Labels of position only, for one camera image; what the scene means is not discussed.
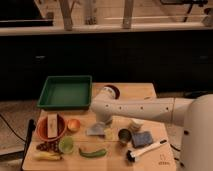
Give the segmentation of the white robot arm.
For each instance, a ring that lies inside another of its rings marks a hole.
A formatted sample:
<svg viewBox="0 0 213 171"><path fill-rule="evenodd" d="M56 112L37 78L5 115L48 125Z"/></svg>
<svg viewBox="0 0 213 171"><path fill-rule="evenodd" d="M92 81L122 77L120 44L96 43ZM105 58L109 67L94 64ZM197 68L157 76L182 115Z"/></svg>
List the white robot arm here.
<svg viewBox="0 0 213 171"><path fill-rule="evenodd" d="M182 126L179 171L213 171L213 94L121 100L117 87L104 86L93 98L91 110L105 123L117 115Z"/></svg>

